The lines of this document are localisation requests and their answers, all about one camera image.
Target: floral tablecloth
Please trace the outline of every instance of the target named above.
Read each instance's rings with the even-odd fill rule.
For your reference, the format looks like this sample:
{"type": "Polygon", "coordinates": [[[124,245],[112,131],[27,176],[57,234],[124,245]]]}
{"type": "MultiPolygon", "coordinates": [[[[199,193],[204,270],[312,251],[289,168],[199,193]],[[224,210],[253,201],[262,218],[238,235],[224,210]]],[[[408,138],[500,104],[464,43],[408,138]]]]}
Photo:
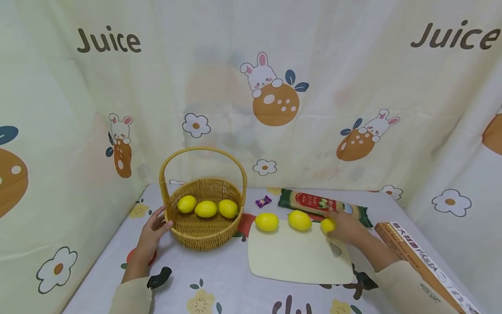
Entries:
{"type": "MultiPolygon", "coordinates": [[[[174,191],[177,185],[169,185],[174,191]]],[[[302,190],[314,195],[368,207],[368,216],[378,222],[396,221],[425,249],[464,294],[474,301],[437,252],[425,240],[397,203],[385,192],[302,190]]],[[[372,268],[364,256],[349,247],[354,281],[345,285],[315,285],[282,282],[255,277],[247,261],[247,236],[251,223],[261,212],[286,219],[290,210],[277,207],[280,189],[250,188],[239,232],[229,243],[209,252],[182,247],[168,234],[162,238],[152,263],[151,274],[162,267],[173,270],[169,281],[154,292],[151,313],[157,314],[391,314],[395,311],[371,280],[372,268]],[[268,195],[273,202],[262,209],[255,200],[268,195]]],[[[162,198],[158,184],[147,187],[131,213],[103,251],[77,290],[64,313],[106,314],[127,261],[138,242],[142,226],[162,198]]]]}

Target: sleeve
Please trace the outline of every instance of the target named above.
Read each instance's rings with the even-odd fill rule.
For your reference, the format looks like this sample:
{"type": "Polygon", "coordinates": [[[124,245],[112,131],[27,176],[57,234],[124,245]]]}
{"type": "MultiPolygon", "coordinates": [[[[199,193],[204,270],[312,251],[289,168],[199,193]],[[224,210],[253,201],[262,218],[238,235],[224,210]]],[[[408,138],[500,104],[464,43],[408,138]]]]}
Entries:
{"type": "Polygon", "coordinates": [[[388,266],[372,279],[400,314],[458,314],[407,261],[388,266]]]}
{"type": "Polygon", "coordinates": [[[152,291],[147,288],[149,277],[124,282],[115,290],[109,314],[148,314],[152,291]]]}

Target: pasta package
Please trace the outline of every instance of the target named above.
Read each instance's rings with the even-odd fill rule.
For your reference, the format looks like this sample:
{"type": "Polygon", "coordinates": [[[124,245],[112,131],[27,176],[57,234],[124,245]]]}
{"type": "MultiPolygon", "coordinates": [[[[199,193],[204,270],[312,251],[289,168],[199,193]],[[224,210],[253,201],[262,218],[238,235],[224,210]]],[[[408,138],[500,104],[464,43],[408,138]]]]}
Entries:
{"type": "Polygon", "coordinates": [[[342,201],[324,198],[317,195],[302,193],[298,191],[281,189],[280,207],[299,210],[314,215],[324,216],[328,212],[344,210],[346,213],[356,217],[366,228],[373,227],[373,224],[366,214],[367,207],[347,204],[342,201]]]}

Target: black object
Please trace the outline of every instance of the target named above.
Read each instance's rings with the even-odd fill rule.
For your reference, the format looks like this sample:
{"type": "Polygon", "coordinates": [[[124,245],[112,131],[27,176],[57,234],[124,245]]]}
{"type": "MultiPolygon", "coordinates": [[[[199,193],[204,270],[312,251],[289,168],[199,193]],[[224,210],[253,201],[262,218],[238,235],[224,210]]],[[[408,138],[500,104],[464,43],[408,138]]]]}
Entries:
{"type": "Polygon", "coordinates": [[[171,276],[172,272],[173,271],[169,267],[162,267],[160,274],[150,277],[150,280],[148,280],[147,283],[147,288],[155,289],[160,287],[161,285],[166,283],[167,279],[169,279],[169,276],[171,276]]]}

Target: woven basket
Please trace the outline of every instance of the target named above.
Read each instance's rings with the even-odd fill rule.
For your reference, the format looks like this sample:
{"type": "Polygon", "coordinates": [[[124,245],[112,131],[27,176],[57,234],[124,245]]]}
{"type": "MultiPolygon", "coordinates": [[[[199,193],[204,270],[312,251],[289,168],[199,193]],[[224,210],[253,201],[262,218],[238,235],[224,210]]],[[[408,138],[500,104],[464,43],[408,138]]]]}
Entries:
{"type": "Polygon", "coordinates": [[[246,199],[247,176],[244,168],[235,157],[212,147],[197,146],[182,149],[164,161],[160,168],[159,183],[162,200],[164,205],[167,206],[164,210],[164,217],[166,221],[173,221],[171,233],[182,245],[196,251],[208,251],[225,244],[237,232],[246,199]],[[226,180],[205,178],[186,183],[169,196],[164,176],[166,166],[174,157],[192,150],[208,150],[220,153],[236,163],[242,173],[242,193],[226,180]],[[227,219],[219,213],[211,218],[201,218],[194,211],[182,214],[178,211],[178,201],[186,195],[195,197],[198,203],[203,200],[211,200],[218,204],[223,199],[230,199],[237,204],[239,212],[234,219],[227,219]]]}

